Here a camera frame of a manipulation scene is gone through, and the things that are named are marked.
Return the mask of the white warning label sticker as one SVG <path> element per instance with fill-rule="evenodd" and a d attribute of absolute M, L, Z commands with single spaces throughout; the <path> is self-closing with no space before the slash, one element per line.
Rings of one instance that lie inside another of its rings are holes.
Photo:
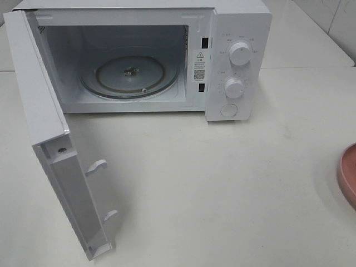
<path fill-rule="evenodd" d="M 206 72 L 206 56 L 203 50 L 194 50 L 192 53 L 192 80 L 204 81 Z"/>

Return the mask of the round white door button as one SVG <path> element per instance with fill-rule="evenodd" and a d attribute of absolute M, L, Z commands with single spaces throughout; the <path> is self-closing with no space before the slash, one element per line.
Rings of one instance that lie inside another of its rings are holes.
<path fill-rule="evenodd" d="M 225 117 L 234 117 L 238 112 L 238 107 L 235 104 L 227 104 L 221 108 L 221 115 Z"/>

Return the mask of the white dial knob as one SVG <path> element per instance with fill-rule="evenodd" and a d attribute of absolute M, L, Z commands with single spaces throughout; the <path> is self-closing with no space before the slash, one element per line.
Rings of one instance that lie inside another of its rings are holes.
<path fill-rule="evenodd" d="M 224 83 L 224 91 L 227 98 L 239 98 L 244 94 L 245 85 L 240 79 L 230 78 Z"/>
<path fill-rule="evenodd" d="M 250 62 L 251 53 L 251 45 L 245 40 L 239 40 L 233 43 L 229 48 L 230 62 L 234 66 L 243 66 Z"/>

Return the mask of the glass microwave turntable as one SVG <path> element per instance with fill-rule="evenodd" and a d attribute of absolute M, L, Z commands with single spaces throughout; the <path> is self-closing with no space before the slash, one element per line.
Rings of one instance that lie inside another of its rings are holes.
<path fill-rule="evenodd" d="M 170 51 L 133 46 L 101 50 L 84 58 L 79 78 L 98 96 L 133 100 L 166 90 L 179 72 L 180 58 Z"/>

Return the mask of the pink round plate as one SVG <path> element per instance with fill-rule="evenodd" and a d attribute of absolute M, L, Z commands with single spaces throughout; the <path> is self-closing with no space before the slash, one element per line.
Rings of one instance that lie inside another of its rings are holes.
<path fill-rule="evenodd" d="M 355 209 L 355 144 L 348 146 L 342 153 L 337 180 L 345 199 Z"/>

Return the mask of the white microwave oven body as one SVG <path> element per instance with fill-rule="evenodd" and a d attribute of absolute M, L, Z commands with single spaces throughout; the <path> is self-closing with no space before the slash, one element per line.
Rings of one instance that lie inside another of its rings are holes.
<path fill-rule="evenodd" d="M 34 12 L 39 25 L 48 28 L 63 113 L 200 111 L 209 121 L 249 118 L 272 20 L 262 1 L 22 1 L 12 11 Z M 234 66 L 229 48 L 239 40 L 251 45 L 251 59 Z M 101 97 L 83 86 L 79 74 L 84 58 L 133 46 L 178 56 L 176 82 L 133 100 Z M 194 50 L 205 52 L 204 81 L 192 80 Z M 224 83 L 230 78 L 243 81 L 241 97 L 227 98 Z M 236 116 L 221 115 L 227 104 L 238 107 Z"/>

